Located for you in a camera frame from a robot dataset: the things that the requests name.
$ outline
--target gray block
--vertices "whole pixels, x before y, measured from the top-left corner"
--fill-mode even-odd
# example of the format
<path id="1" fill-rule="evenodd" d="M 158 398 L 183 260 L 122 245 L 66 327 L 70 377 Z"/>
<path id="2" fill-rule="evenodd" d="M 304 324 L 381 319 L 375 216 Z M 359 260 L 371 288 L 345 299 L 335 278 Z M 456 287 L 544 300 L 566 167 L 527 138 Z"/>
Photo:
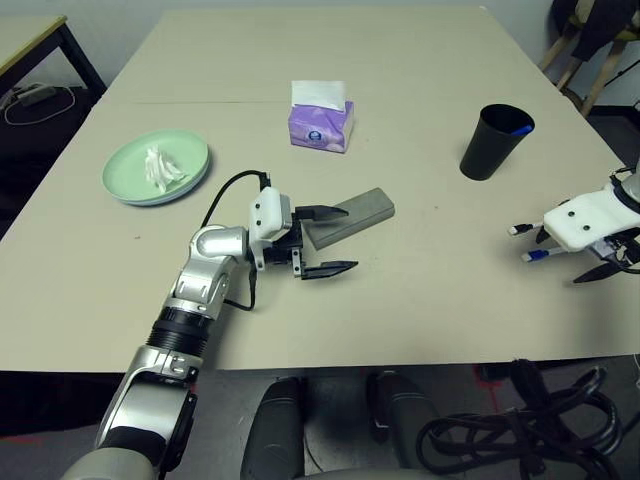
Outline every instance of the gray block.
<path id="1" fill-rule="evenodd" d="M 339 242 L 393 217 L 396 213 L 393 202 L 380 188 L 374 188 L 335 206 L 346 210 L 349 215 L 327 222 L 303 222 L 304 229 L 316 250 Z"/>

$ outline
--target purple tissue box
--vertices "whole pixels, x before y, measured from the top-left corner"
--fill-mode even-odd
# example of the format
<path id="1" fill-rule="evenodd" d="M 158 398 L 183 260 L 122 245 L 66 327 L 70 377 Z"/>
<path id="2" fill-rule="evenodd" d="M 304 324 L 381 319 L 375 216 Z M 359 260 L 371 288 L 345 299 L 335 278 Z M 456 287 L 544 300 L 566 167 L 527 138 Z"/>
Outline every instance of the purple tissue box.
<path id="1" fill-rule="evenodd" d="M 313 105 L 294 105 L 289 115 L 292 145 L 330 152 L 347 151 L 353 128 L 353 102 L 345 103 L 345 111 Z"/>

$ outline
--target power strip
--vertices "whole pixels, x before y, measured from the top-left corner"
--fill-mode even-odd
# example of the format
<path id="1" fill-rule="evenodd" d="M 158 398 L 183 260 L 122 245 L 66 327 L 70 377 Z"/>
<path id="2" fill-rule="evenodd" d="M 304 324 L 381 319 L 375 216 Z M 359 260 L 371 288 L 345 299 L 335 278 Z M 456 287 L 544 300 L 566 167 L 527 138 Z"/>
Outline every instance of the power strip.
<path id="1" fill-rule="evenodd" d="M 57 93 L 58 92 L 55 87 L 50 85 L 39 85 L 27 90 L 26 92 L 18 93 L 17 98 L 23 107 L 29 107 L 46 100 L 47 98 L 53 97 Z"/>

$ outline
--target white tissue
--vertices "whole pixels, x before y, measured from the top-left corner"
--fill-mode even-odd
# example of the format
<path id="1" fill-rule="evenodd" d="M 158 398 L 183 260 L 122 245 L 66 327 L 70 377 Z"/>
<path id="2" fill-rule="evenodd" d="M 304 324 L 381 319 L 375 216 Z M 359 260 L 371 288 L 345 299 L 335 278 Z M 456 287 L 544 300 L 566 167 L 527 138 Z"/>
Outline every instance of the white tissue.
<path id="1" fill-rule="evenodd" d="M 343 81 L 294 80 L 291 105 L 314 105 L 344 112 L 347 87 Z"/>
<path id="2" fill-rule="evenodd" d="M 162 193 L 167 191 L 167 186 L 171 182 L 177 182 L 185 177 L 185 174 L 157 146 L 147 148 L 144 167 L 147 182 L 156 185 Z"/>

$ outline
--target black cup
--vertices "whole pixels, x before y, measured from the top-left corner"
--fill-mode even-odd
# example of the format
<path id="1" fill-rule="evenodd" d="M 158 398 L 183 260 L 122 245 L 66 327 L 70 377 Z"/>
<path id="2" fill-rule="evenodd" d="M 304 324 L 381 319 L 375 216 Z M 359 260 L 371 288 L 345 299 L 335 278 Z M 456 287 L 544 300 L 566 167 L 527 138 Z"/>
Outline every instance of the black cup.
<path id="1" fill-rule="evenodd" d="M 480 111 L 478 126 L 460 170 L 473 180 L 486 180 L 534 128 L 533 118 L 519 108 L 487 105 Z"/>

